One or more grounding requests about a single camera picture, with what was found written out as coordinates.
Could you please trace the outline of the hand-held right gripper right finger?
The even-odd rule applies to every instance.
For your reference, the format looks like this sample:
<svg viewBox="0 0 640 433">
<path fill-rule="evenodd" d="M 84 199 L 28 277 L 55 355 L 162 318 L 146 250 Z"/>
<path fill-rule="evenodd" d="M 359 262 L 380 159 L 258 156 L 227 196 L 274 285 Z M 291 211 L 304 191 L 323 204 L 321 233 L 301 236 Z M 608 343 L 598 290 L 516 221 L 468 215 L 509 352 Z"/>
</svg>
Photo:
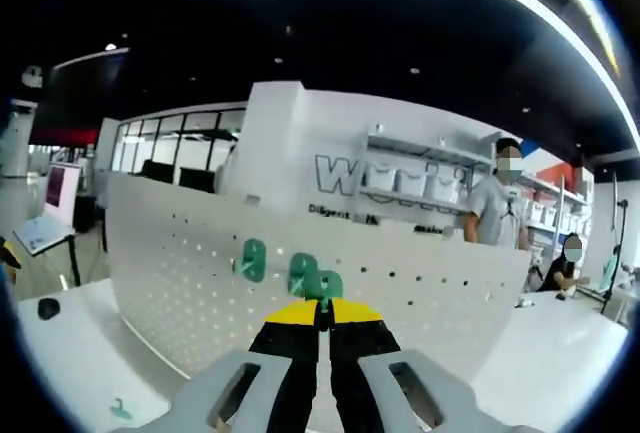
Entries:
<svg viewBox="0 0 640 433">
<path fill-rule="evenodd" d="M 483 412 L 471 386 L 415 349 L 400 348 L 382 316 L 328 302 L 331 391 L 346 432 L 532 432 Z"/>
</svg>

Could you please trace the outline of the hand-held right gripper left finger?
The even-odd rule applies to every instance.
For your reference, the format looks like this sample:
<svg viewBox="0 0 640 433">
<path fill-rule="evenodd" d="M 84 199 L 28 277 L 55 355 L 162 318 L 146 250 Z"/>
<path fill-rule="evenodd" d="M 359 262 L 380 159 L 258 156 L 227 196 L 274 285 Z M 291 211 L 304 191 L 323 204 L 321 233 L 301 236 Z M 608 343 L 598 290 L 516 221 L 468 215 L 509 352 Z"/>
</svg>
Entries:
<svg viewBox="0 0 640 433">
<path fill-rule="evenodd" d="M 246 351 L 190 379 L 138 432 L 303 432 L 317 391 L 320 302 L 269 314 Z"/>
</svg>

